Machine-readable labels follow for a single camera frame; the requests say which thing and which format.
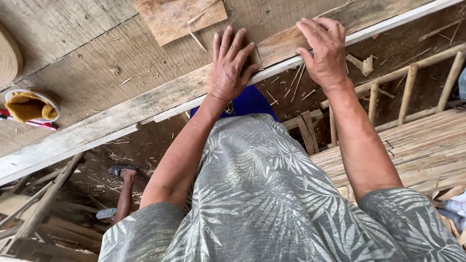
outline person's right hand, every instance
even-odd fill
[[[311,78],[327,94],[352,86],[346,72],[345,28],[329,18],[301,19],[296,23],[298,29],[314,50],[298,48]]]

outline forearm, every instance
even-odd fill
[[[356,200],[376,189],[403,187],[351,81],[328,94],[336,119],[343,165]]]
[[[158,164],[142,195],[141,208],[157,202],[183,208],[207,138],[224,108],[224,102],[206,96]]]

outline hand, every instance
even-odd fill
[[[254,50],[254,42],[243,49],[241,44],[246,35],[246,29],[236,34],[230,45],[233,27],[228,26],[222,39],[215,34],[213,40],[213,64],[210,74],[210,89],[208,94],[215,96],[226,104],[230,103],[246,87],[252,73],[257,71],[258,65],[250,65],[240,76],[241,69],[249,54]]]
[[[296,23],[298,29],[314,50],[298,48],[311,78],[327,94],[342,88],[352,87],[346,72],[345,28],[329,18],[301,19]]]

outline dirt floor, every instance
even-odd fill
[[[437,34],[425,41],[419,42],[421,36],[451,22],[465,18],[465,13],[459,13],[463,5],[464,3],[457,4],[412,23],[382,33],[375,40],[369,38],[347,47],[347,53],[352,54],[361,61],[370,55],[378,58],[374,60],[375,70],[368,77],[364,77],[356,66],[348,63],[351,80],[357,86],[360,83],[407,66],[410,62],[419,61],[451,46],[464,43],[466,41],[466,22],[461,23],[451,44],[448,38],[454,35],[457,26],[442,31],[441,34],[443,36]],[[408,115],[437,104],[452,62],[453,59],[449,59],[426,69],[421,69],[418,72]],[[257,84],[259,90],[267,97],[270,103],[273,102],[273,99],[266,90],[280,103],[280,105],[274,104],[272,107],[281,121],[294,118],[306,110],[320,109],[319,103],[326,99],[320,87],[304,71],[295,98],[291,102],[296,89],[296,82],[292,87],[290,84],[296,72],[296,69],[292,69]],[[377,106],[376,125],[397,119],[405,81],[397,87],[398,83],[399,80],[395,80],[382,86],[382,89],[392,93],[396,97],[391,99],[379,94],[380,101]],[[287,97],[284,97],[290,88],[292,88],[291,92]],[[314,89],[316,92],[303,100],[305,95]],[[367,110],[369,102],[360,101]],[[323,147],[331,142],[329,118],[328,114],[326,114],[328,113],[328,109],[322,111],[325,115],[324,121],[321,121],[316,128],[319,147]],[[143,125],[139,131],[133,134],[90,150],[86,156],[87,162],[78,168],[80,173],[72,176],[67,189],[62,194],[62,198],[74,198],[80,204],[94,206],[87,197],[88,194],[91,194],[109,207],[116,207],[119,192],[112,188],[121,186],[123,180],[109,175],[108,168],[111,165],[118,164],[137,166],[141,169],[141,172],[138,173],[135,179],[133,190],[133,198],[137,202],[147,181],[150,179],[152,171],[157,167],[165,150],[179,134],[186,121],[185,116],[178,115],[161,123],[151,122]],[[299,129],[291,130],[290,134],[303,144]],[[58,163],[42,170],[36,174],[36,177],[50,173],[60,166],[64,166],[64,164]],[[138,205],[134,205],[133,209],[136,210],[138,207]]]

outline foot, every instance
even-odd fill
[[[134,181],[134,177],[136,176],[136,170],[123,168],[122,170],[120,170],[119,174],[124,181]]]

